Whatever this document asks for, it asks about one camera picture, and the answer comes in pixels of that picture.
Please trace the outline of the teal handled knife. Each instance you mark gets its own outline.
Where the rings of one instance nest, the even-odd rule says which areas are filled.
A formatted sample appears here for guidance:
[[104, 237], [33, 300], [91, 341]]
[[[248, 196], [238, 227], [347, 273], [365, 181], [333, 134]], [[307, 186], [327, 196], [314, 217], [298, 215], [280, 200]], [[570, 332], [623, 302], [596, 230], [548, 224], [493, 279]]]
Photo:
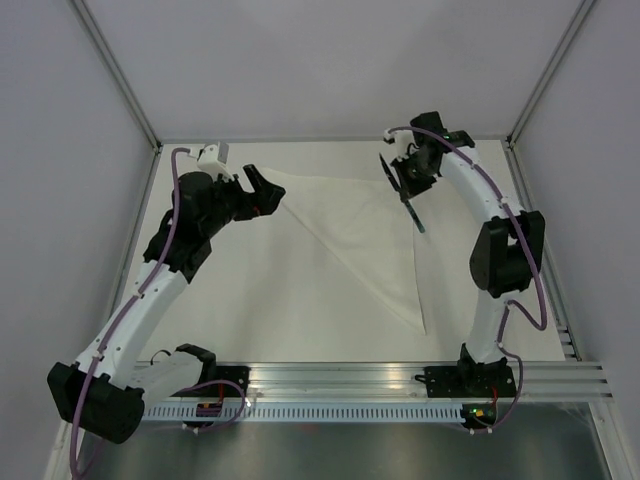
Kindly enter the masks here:
[[424, 227], [422, 221], [420, 220], [418, 214], [416, 213], [415, 209], [411, 205], [410, 199], [404, 193], [400, 193], [399, 197], [400, 197], [401, 203], [404, 205], [405, 209], [409, 213], [409, 215], [410, 215], [410, 217], [411, 217], [411, 219], [412, 219], [417, 231], [420, 234], [424, 234], [425, 233], [425, 227]]

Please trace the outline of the white cloth napkin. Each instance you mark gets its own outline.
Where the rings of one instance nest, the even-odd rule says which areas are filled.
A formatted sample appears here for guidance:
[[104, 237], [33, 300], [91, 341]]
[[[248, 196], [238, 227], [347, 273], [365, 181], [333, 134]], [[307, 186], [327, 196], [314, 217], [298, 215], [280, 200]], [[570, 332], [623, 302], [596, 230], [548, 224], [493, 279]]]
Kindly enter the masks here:
[[300, 176], [266, 168], [284, 207], [397, 320], [428, 333], [409, 215], [381, 181]]

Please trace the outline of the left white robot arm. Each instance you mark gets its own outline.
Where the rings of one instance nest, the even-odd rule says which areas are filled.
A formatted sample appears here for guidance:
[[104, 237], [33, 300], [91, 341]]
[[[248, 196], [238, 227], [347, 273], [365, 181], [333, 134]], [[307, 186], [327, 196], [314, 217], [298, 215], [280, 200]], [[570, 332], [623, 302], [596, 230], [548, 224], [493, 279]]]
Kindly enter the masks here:
[[218, 384], [213, 352], [185, 343], [143, 369], [138, 357], [172, 303], [212, 252], [212, 238], [232, 221], [273, 214], [286, 190], [253, 165], [237, 178], [203, 171], [174, 180], [172, 207], [143, 254], [134, 290], [95, 340], [70, 364], [56, 363], [47, 383], [61, 418], [114, 444], [128, 440], [143, 414], [179, 392], [206, 396]]

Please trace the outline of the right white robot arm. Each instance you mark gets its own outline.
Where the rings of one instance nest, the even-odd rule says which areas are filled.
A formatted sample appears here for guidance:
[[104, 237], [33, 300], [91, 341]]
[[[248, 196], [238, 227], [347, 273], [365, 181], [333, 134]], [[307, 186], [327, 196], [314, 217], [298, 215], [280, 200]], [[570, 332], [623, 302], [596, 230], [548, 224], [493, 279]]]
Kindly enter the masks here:
[[540, 310], [533, 326], [543, 331], [548, 325], [540, 277], [544, 216], [510, 199], [482, 165], [471, 136], [464, 130], [448, 130], [436, 111], [385, 130], [383, 140], [394, 147], [396, 156], [383, 162], [382, 169], [420, 233], [426, 229], [411, 202], [439, 179], [454, 187], [479, 226], [469, 259], [478, 301], [456, 371], [459, 388], [478, 395], [493, 381], [489, 367], [506, 361], [503, 337], [508, 309], [518, 305], [520, 294], [529, 287], [536, 290]]

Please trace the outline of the left aluminium frame post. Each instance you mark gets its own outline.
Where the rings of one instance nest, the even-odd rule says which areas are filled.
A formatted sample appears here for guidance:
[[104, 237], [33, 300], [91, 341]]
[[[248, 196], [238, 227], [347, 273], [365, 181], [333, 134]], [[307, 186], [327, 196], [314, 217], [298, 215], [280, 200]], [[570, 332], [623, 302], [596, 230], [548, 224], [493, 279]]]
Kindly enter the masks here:
[[115, 85], [138, 129], [152, 150], [157, 153], [162, 146], [162, 142], [131, 87], [89, 3], [85, 0], [70, 0], [68, 1], [68, 5], [103, 64], [109, 78]]

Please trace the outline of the aluminium frame post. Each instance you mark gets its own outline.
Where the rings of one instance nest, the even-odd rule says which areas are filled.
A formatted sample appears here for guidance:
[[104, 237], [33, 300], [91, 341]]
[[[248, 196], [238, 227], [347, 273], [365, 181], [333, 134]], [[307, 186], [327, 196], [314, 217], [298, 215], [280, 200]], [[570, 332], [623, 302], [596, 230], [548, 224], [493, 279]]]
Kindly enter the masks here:
[[526, 126], [530, 122], [536, 108], [551, 85], [554, 77], [559, 72], [570, 49], [577, 40], [580, 32], [589, 20], [594, 9], [598, 6], [597, 0], [581, 0], [565, 27], [559, 41], [554, 47], [547, 60], [540, 76], [528, 96], [522, 110], [518, 114], [513, 127], [506, 135], [506, 145], [512, 149], [518, 139], [522, 136]]
[[109, 78], [115, 85], [138, 129], [152, 150], [157, 153], [162, 146], [162, 142], [131, 87], [89, 3], [85, 0], [70, 0], [68, 1], [68, 5], [103, 64]]

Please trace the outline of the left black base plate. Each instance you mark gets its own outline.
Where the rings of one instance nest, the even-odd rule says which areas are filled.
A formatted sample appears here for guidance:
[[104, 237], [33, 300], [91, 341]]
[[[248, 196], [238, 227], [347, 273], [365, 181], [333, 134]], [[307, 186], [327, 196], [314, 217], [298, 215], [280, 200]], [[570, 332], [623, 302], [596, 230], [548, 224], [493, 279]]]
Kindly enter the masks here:
[[[213, 380], [225, 380], [231, 382], [246, 393], [250, 383], [250, 373], [251, 368], [246, 365], [222, 365], [217, 367]], [[200, 390], [199, 395], [202, 397], [217, 399], [240, 397], [240, 394], [235, 387], [223, 383], [206, 386]]]

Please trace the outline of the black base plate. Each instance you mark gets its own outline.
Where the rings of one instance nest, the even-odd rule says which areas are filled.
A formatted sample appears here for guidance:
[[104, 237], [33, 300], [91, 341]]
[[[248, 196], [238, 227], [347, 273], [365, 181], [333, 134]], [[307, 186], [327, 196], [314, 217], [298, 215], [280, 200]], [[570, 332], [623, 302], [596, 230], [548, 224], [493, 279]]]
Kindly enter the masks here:
[[[225, 380], [231, 382], [246, 393], [250, 383], [250, 373], [251, 368], [246, 365], [222, 365], [217, 367], [213, 380]], [[217, 399], [240, 397], [240, 394], [235, 387], [223, 383], [206, 386], [200, 390], [199, 395], [202, 397]]]
[[513, 398], [517, 385], [509, 366], [497, 371], [462, 374], [456, 366], [428, 366], [415, 379], [430, 399]]

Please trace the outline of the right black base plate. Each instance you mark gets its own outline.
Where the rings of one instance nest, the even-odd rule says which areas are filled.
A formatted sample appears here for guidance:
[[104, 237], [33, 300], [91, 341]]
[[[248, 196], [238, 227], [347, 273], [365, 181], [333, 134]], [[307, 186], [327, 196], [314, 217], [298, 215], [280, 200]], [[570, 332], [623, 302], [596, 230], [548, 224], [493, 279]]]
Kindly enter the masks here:
[[497, 371], [462, 374], [456, 366], [428, 366], [415, 379], [430, 399], [513, 398], [517, 385], [509, 366]]

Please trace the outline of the right aluminium frame post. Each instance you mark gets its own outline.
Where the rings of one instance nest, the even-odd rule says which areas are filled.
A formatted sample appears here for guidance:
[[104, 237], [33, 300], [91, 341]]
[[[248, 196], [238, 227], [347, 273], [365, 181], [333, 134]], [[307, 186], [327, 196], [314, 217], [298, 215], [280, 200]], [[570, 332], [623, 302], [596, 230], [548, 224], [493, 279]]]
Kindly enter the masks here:
[[526, 126], [530, 122], [536, 108], [551, 85], [554, 77], [559, 72], [570, 49], [577, 40], [580, 32], [589, 20], [594, 9], [598, 6], [597, 0], [581, 0], [565, 27], [559, 41], [554, 47], [547, 60], [540, 76], [528, 96], [522, 110], [518, 114], [513, 127], [506, 135], [506, 145], [512, 149], [518, 139], [522, 136]]

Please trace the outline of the aluminium front rail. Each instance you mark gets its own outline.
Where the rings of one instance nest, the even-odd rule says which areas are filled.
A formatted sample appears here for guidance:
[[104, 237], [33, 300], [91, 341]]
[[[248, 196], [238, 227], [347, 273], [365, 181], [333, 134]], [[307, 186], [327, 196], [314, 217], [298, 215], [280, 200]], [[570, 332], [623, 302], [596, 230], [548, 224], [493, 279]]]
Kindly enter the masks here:
[[517, 385], [513, 398], [430, 399], [415, 379], [428, 366], [445, 363], [247, 363], [247, 394], [268, 401], [409, 401], [411, 399], [482, 401], [514, 398], [529, 402], [608, 401], [612, 391], [603, 367], [594, 362], [526, 362], [509, 366]]

